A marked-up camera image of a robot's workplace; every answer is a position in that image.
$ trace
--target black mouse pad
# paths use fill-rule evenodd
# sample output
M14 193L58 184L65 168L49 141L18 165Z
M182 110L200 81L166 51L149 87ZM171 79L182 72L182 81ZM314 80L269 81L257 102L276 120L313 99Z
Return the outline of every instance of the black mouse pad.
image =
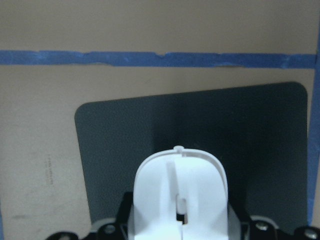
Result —
M249 214L288 232L307 224L307 93L298 83L91 102L75 124L92 222L116 215L145 158L182 145L222 162Z

